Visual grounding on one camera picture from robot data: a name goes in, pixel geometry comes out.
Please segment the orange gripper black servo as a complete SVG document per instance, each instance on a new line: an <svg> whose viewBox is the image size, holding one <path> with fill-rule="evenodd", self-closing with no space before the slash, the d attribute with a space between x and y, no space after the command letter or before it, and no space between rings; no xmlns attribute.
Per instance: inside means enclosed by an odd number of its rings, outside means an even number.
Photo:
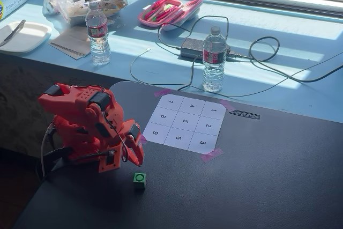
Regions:
<svg viewBox="0 0 343 229"><path fill-rule="evenodd" d="M118 128L111 120L107 121L107 125L110 139L107 140L107 150L99 159L99 173L120 168L120 146L127 148L128 161L141 166L144 160L144 150L140 139L140 127L135 120L126 120Z"/></svg>

